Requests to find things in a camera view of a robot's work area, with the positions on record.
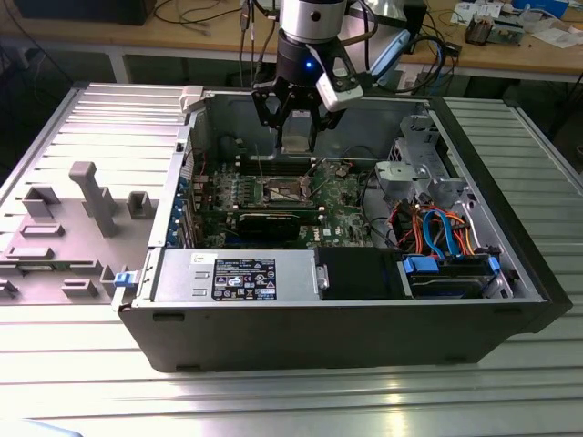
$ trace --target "workbench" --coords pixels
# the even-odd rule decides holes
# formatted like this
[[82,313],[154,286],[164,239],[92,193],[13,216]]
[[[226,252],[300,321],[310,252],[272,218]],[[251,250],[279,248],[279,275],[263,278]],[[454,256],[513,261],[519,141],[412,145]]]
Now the workbench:
[[[547,80],[575,82],[583,71],[583,54],[578,46],[565,49],[554,47],[532,36],[525,36],[520,46],[487,45],[472,46],[464,42],[464,27],[448,26],[455,0],[429,0],[435,11],[437,28],[450,35],[447,40],[463,47],[457,75],[504,77],[527,80]],[[201,5],[201,0],[182,0],[181,7],[188,9]],[[238,0],[224,0],[209,11],[200,11],[191,17],[203,18],[239,7]],[[0,7],[0,36],[4,47],[34,47],[22,32],[12,23],[3,7]],[[81,23],[55,20],[23,19],[15,7],[11,7],[21,26],[43,48],[74,52],[102,53],[109,56],[115,78],[119,83],[130,83],[131,74],[126,64],[126,56],[170,56],[199,59],[236,60],[239,54],[240,27],[239,13],[235,12],[209,21],[210,36],[193,32],[181,25],[164,23],[151,16],[143,26],[115,25],[104,23]],[[165,6],[160,14],[170,20],[177,20],[172,5]],[[581,20],[583,14],[568,10],[565,19]],[[262,15],[256,15],[255,56],[261,50],[271,23]],[[275,59],[277,38],[271,39],[267,47],[265,61]],[[250,59],[251,41],[244,46],[245,60]],[[397,67],[403,71],[402,84],[410,82],[419,73],[429,69],[435,55],[423,43],[415,53],[403,56]]]

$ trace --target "blue plastic latch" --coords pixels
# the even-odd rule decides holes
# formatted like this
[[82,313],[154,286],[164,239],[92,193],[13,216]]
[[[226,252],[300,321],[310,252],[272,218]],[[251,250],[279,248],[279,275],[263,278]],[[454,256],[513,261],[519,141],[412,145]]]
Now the blue plastic latch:
[[403,267],[405,273],[413,273],[414,271],[414,267],[410,258],[407,258],[405,261],[403,261]]
[[498,273],[500,271],[500,263],[496,258],[494,257],[488,258],[488,264],[490,264],[490,267],[495,273]]
[[438,273],[437,261],[431,257],[409,257],[404,261],[405,273],[417,271],[419,273]]
[[139,270],[123,271],[121,273],[116,273],[116,277],[113,279],[113,283],[116,287],[134,288],[138,286],[138,281]]

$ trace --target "power supply label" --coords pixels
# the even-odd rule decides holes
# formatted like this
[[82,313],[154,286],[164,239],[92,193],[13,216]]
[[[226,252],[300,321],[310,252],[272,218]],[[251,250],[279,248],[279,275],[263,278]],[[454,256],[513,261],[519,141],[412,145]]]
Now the power supply label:
[[217,259],[212,298],[226,300],[276,300],[275,259]]

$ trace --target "yellow cable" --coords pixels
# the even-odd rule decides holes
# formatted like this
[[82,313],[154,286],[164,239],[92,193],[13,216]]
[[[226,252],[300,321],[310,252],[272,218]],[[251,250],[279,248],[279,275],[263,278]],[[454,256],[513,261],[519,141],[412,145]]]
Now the yellow cable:
[[470,229],[465,229],[465,242],[467,242],[467,248],[472,255],[475,255],[474,250],[472,249],[472,243],[470,243]]

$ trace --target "power cord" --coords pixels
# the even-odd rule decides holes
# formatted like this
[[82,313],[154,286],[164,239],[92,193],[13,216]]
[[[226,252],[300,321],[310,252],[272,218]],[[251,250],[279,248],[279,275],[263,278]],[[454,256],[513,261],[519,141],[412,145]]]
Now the power cord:
[[[220,14],[216,14],[216,15],[212,15],[212,16],[207,16],[205,18],[201,18],[198,20],[187,20],[187,19],[182,19],[180,18],[180,21],[175,21],[175,20],[168,20],[167,18],[164,18],[163,16],[161,16],[159,14],[160,9],[162,9],[162,7],[164,7],[165,5],[169,4],[170,2],[173,2],[174,0],[164,0],[162,3],[160,3],[158,6],[156,6],[154,8],[154,16],[160,20],[163,21],[164,23],[169,23],[171,25],[195,25],[198,23],[205,23],[207,21],[210,20],[214,20],[216,18],[219,18],[221,16],[225,16],[227,14],[233,14],[235,12],[239,12],[241,10],[240,7],[238,7],[237,9],[231,9],[229,11],[225,11],[225,12],[221,12]],[[186,14],[187,12],[193,12],[194,10],[199,10],[198,8],[189,10],[189,11],[185,11],[183,14]]]
[[[255,5],[258,4],[257,0],[253,0],[253,3]],[[271,8],[272,8],[271,13],[273,15],[277,15],[277,11],[275,10],[275,0],[271,0]],[[263,69],[263,58],[265,57],[265,51],[267,50],[267,44],[269,44],[271,39],[273,38],[274,32],[275,32],[275,16],[271,20],[270,32],[268,33],[267,38],[265,38],[265,41],[263,42],[263,47],[261,48],[261,52],[259,54],[259,57],[257,58],[257,68],[255,70],[255,77],[253,78],[253,82],[251,83],[251,87],[253,87],[257,82],[259,82],[260,73],[261,73],[261,70]]]
[[3,0],[4,3],[4,8],[6,10],[6,12],[8,13],[8,15],[10,16],[10,19],[13,21],[13,23],[16,25],[16,27],[18,27],[18,30],[20,30],[20,32],[22,32],[22,34],[24,36],[26,36],[31,43],[33,43],[35,45],[35,47],[40,50],[45,56],[46,58],[51,61],[51,63],[55,66],[55,68],[59,71],[59,73],[61,73],[63,75],[64,78],[66,78],[66,80],[72,84],[73,83],[73,79],[71,78],[70,75],[68,75],[65,70],[63,70],[63,68],[61,68],[61,66],[56,62],[55,59],[53,59],[53,57],[51,55],[49,55],[46,50],[41,47],[37,41],[28,34],[28,32],[26,32],[26,30],[20,25],[20,23],[18,23],[18,20],[16,20],[16,17],[12,14],[12,11],[10,10],[10,8],[8,7],[8,3],[6,2],[6,0]]
[[[245,0],[240,10],[240,42],[239,42],[239,79],[240,79],[240,86],[245,87],[245,83],[243,82],[243,45],[245,44],[245,34],[249,30],[249,24],[251,21],[251,9],[253,8],[251,0]],[[253,69],[251,69],[251,80],[253,75]]]

